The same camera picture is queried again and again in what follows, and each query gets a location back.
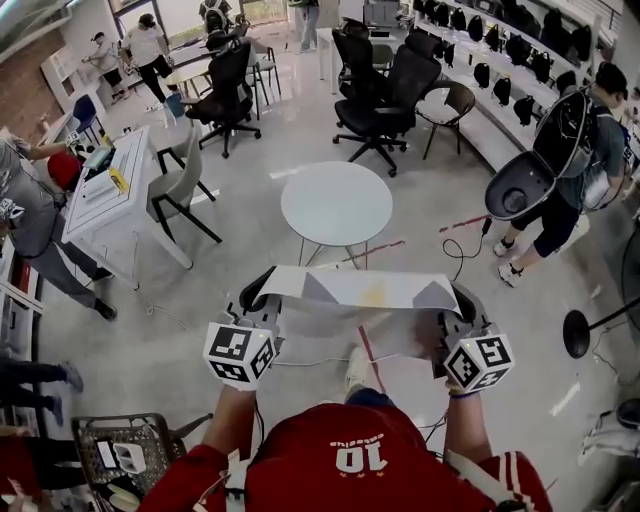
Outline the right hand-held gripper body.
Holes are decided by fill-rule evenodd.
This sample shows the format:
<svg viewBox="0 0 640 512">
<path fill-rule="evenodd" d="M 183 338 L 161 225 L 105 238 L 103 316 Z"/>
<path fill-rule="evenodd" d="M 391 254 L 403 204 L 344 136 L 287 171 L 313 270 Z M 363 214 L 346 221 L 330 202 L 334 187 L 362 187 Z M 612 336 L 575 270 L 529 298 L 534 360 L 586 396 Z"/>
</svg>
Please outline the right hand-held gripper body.
<svg viewBox="0 0 640 512">
<path fill-rule="evenodd" d="M 464 393 L 496 386 L 514 367 L 511 345 L 497 325 L 474 328 L 456 317 L 456 344 L 450 350 L 437 346 L 432 367 L 435 378 L 449 377 Z"/>
</svg>

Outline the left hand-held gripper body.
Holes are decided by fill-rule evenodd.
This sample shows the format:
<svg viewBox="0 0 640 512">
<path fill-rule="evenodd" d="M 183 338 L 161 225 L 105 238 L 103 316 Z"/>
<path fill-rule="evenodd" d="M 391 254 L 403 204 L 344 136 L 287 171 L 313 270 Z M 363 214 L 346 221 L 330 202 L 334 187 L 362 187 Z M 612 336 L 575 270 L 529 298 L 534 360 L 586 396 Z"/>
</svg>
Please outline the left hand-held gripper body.
<svg viewBox="0 0 640 512">
<path fill-rule="evenodd" d="M 279 323 L 266 328 L 261 317 L 229 302 L 208 326 L 203 359 L 214 376 L 239 391 L 258 389 L 284 342 Z"/>
</svg>

